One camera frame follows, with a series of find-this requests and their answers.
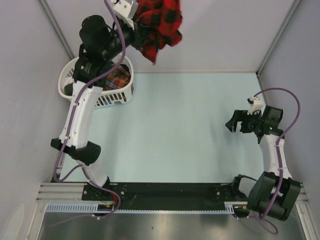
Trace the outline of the red black plaid shirt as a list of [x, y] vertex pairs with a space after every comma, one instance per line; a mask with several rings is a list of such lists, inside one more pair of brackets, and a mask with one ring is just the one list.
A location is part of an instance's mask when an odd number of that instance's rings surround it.
[[140, 34], [141, 54], [155, 64], [165, 46], [174, 47], [182, 40], [179, 28], [183, 16], [179, 0], [138, 0], [134, 14]]

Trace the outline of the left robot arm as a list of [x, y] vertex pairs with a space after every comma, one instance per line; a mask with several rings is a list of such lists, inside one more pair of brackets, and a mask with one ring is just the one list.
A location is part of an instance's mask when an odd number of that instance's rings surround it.
[[59, 151], [59, 158], [68, 154], [80, 165], [88, 182], [94, 185], [93, 194], [100, 200], [110, 196], [111, 188], [99, 163], [101, 147], [88, 139], [94, 109], [108, 75], [123, 63], [127, 47], [138, 49], [152, 31], [138, 18], [134, 18], [132, 26], [119, 18], [114, 24], [116, 28], [111, 29], [100, 15], [89, 16], [82, 22], [69, 112], [60, 136], [50, 142]]

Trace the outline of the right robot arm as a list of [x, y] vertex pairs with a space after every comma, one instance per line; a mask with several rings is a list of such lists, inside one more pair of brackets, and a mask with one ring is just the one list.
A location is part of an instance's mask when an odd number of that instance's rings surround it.
[[301, 184], [293, 180], [284, 155], [285, 137], [279, 129], [283, 110], [266, 106], [264, 111], [257, 109], [235, 110], [231, 119], [225, 124], [230, 132], [236, 132], [240, 123], [240, 132], [254, 133], [262, 152], [264, 172], [249, 192], [243, 183], [230, 188], [231, 196], [242, 201], [248, 196], [248, 208], [259, 214], [285, 221], [288, 219], [301, 191]]

